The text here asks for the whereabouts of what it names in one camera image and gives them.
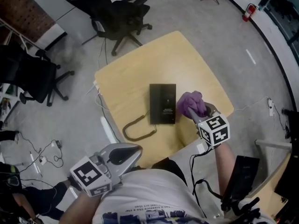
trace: person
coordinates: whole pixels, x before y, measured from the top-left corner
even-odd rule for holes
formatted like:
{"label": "person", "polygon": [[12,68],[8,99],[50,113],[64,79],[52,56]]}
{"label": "person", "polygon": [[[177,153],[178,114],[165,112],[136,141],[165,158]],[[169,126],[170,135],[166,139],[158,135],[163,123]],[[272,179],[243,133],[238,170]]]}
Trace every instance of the person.
{"label": "person", "polygon": [[[235,165],[235,158],[227,143],[215,149],[220,194],[223,195]],[[140,223],[231,223],[224,219],[203,218],[200,207],[185,183],[182,171],[172,161],[166,170],[145,169],[122,176],[123,186],[109,192],[102,199],[90,198],[81,192],[62,215],[60,224],[140,224]],[[249,203],[242,200],[240,205]],[[253,223],[275,222],[261,213]]]}
{"label": "person", "polygon": [[[0,121],[0,130],[3,127],[3,122]],[[16,143],[18,142],[18,131],[0,131],[0,142],[5,141],[5,140],[12,140],[15,141]]]}
{"label": "person", "polygon": [[19,171],[15,166],[0,163],[0,171],[0,173],[2,173],[2,176],[0,177],[2,184],[12,177],[17,177],[19,180],[19,187],[16,185],[14,189],[7,189],[4,185],[1,186],[0,208],[4,212],[10,213],[16,217],[22,217],[26,220],[31,218],[37,224],[41,223],[40,219],[36,217],[38,214],[50,217],[54,220],[59,220],[61,218],[64,212],[56,207],[62,201],[70,186],[81,191],[80,186],[72,176],[63,182],[59,182],[51,189],[40,190],[35,187],[26,187],[22,189]]}

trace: wooden table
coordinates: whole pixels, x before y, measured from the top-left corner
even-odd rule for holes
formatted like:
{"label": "wooden table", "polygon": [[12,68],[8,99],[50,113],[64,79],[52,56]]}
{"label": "wooden table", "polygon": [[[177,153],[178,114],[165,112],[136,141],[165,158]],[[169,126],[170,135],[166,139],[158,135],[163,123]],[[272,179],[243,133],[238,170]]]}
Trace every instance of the wooden table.
{"label": "wooden table", "polygon": [[281,201],[281,196],[274,192],[279,180],[284,174],[286,166],[290,160],[291,154],[288,154],[279,167],[270,175],[249,197],[260,198],[258,207],[268,216],[274,218],[286,203]]}
{"label": "wooden table", "polygon": [[[177,84],[177,101],[184,92],[197,90],[206,102],[214,104],[226,116],[234,111],[205,61],[178,31],[120,57],[96,72],[95,79],[120,131],[150,109],[150,84]],[[130,137],[140,137],[152,130],[148,115],[127,132]],[[196,138],[194,123],[185,117],[175,125],[157,125],[156,134],[135,142],[143,147],[138,165],[152,165]]]}

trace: power strip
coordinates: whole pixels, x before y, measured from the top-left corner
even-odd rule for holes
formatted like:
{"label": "power strip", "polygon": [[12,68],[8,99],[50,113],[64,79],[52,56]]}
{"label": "power strip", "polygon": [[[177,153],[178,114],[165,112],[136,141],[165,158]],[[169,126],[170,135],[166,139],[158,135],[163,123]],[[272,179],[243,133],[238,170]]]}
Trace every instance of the power strip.
{"label": "power strip", "polygon": [[267,103],[268,103],[268,107],[269,107],[269,115],[273,116],[274,115],[274,110],[273,110],[274,104],[273,104],[273,100],[268,99]]}

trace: gray floor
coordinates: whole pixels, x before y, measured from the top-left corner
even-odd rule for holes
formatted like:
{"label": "gray floor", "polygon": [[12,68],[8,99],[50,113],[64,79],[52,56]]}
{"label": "gray floor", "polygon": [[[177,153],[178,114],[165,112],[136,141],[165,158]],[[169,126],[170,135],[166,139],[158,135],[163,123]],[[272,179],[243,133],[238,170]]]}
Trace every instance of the gray floor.
{"label": "gray floor", "polygon": [[[234,154],[261,158],[257,185],[275,170],[285,156],[285,151],[271,148],[259,150],[254,144],[256,139],[285,140],[277,114],[275,119],[269,116],[266,98],[262,98],[271,97],[280,111],[283,107],[291,108],[290,96],[275,59],[256,29],[242,20],[239,10],[228,0],[219,2],[218,6],[213,0],[149,0],[147,4],[151,9],[145,22],[151,23],[153,30],[144,30],[138,39],[147,43],[178,30],[202,55],[236,109],[228,118],[231,127],[229,144]],[[74,77],[60,86],[63,94],[69,96],[69,101],[64,102],[55,96],[51,108],[37,102],[19,104],[9,117],[8,128],[22,131],[36,148],[44,147],[52,139],[60,140],[63,145],[62,168],[56,169],[49,163],[44,166],[38,164],[43,179],[32,167],[22,173],[24,179],[39,178],[56,184],[67,177],[70,167],[80,158],[92,155],[109,143],[100,122],[102,111],[94,102],[96,89],[86,95],[93,85],[95,71],[106,65],[104,51],[99,58],[102,42],[102,38],[96,37],[78,46],[68,36],[61,40],[50,51],[50,56],[53,62],[62,65],[60,72],[76,72]],[[136,45],[128,40],[121,44],[118,56],[112,57],[110,52],[113,46],[114,42],[108,40],[108,63],[136,49]],[[246,49],[255,60],[255,65]],[[259,100],[254,106],[238,111]],[[18,145],[2,142],[1,150],[10,163],[30,161],[29,150],[36,157],[30,144],[23,140]],[[189,146],[173,157],[189,184],[188,161],[190,155],[197,152],[196,147]],[[55,147],[45,151],[45,156],[51,160],[58,154]],[[212,188],[218,191],[214,153],[197,158],[194,166],[195,179],[208,179]],[[46,184],[35,181],[29,184],[31,182],[47,188]],[[60,207],[65,210],[73,199],[68,192]]]}

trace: white cable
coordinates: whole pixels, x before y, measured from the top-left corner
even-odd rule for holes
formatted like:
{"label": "white cable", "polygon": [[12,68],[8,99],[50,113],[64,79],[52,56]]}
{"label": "white cable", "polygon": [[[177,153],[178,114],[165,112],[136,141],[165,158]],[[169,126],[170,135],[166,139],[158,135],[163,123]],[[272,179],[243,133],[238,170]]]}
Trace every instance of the white cable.
{"label": "white cable", "polygon": [[106,109],[105,107],[101,106],[98,102],[97,102],[97,97],[100,93],[97,93],[96,97],[94,98],[94,102],[99,106],[99,107],[102,107],[104,110],[107,110],[109,111],[108,109]]}
{"label": "white cable", "polygon": [[25,42],[24,42],[24,40],[23,40],[23,37],[22,37],[22,35],[21,35],[21,34],[19,34],[19,37],[20,37],[20,40],[22,41],[22,43],[23,43],[23,45],[24,45],[24,47],[25,47],[25,50],[26,50],[27,54],[28,54],[28,48],[27,48],[27,45],[26,45],[26,43],[25,43]]}
{"label": "white cable", "polygon": [[265,99],[265,98],[269,98],[269,97],[268,97],[268,96],[265,96],[265,97],[261,98],[260,100],[256,101],[254,104],[252,104],[252,105],[247,105],[247,106],[245,106],[243,109],[235,110],[235,111],[242,111],[242,110],[245,110],[245,109],[248,108],[248,107],[252,107],[252,106],[254,106],[255,104],[257,104],[258,102],[260,102],[260,101],[262,101],[263,99]]}
{"label": "white cable", "polygon": [[85,95],[89,94],[89,92],[92,91],[93,87],[95,87],[95,84],[93,84],[92,88],[90,88],[90,90],[89,90]]}

